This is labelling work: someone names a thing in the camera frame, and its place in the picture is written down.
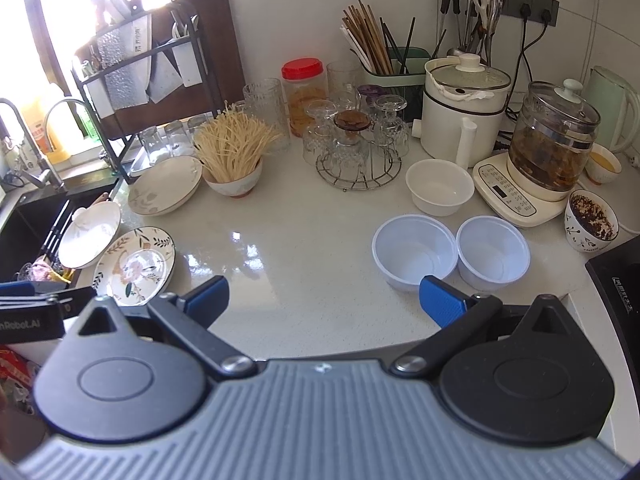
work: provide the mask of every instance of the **sink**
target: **sink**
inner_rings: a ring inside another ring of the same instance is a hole
[[[65,192],[46,186],[25,193],[0,232],[0,283],[14,281],[22,266],[41,254],[55,256],[71,214],[111,192],[116,182],[105,168],[65,180]]]

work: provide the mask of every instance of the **jar with red lid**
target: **jar with red lid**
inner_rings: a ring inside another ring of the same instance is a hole
[[[324,66],[315,57],[289,61],[282,67],[282,81],[289,107],[291,133],[302,137],[305,129],[314,122],[306,114],[306,106],[312,101],[327,99]]]

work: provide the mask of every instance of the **brown cutting board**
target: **brown cutting board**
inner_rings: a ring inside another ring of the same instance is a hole
[[[233,103],[243,99],[244,73],[238,52],[238,41],[229,0],[177,0],[189,9],[188,14],[198,14],[198,29],[201,33],[202,49],[209,68],[209,85],[218,108],[224,102]],[[171,39],[174,19],[165,7],[152,13],[152,36],[157,44]],[[80,48],[80,60],[89,59],[87,45]],[[188,88],[181,86],[157,104],[149,102],[132,108],[117,110],[102,124],[110,139],[135,134],[150,126],[169,123],[176,119],[201,114],[211,110],[203,85]]]

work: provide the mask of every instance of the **red lid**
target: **red lid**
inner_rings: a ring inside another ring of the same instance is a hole
[[[322,61],[315,57],[302,57],[285,63],[282,67],[282,77],[289,81],[309,79],[324,72]]]

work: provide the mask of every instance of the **white tiled wall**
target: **white tiled wall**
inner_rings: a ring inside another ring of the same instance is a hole
[[[350,56],[338,26],[342,10],[358,0],[231,0],[242,63],[247,81],[278,76],[281,65],[301,56],[324,62]],[[404,44],[413,16],[417,17],[414,46],[432,51],[436,43],[438,0],[363,0],[389,24],[399,44]],[[558,26],[550,27],[529,50],[534,78],[561,83],[567,77],[582,78],[593,36],[597,0],[559,0]],[[452,17],[450,33],[441,52],[457,43]],[[532,40],[542,30],[529,25]],[[513,73],[520,47],[522,21],[503,17],[494,39],[494,65]],[[526,89],[524,72],[516,88]]]
[[[599,1],[588,67],[609,68],[640,91],[640,16],[637,9],[636,0]],[[640,151],[640,137],[634,147]]]

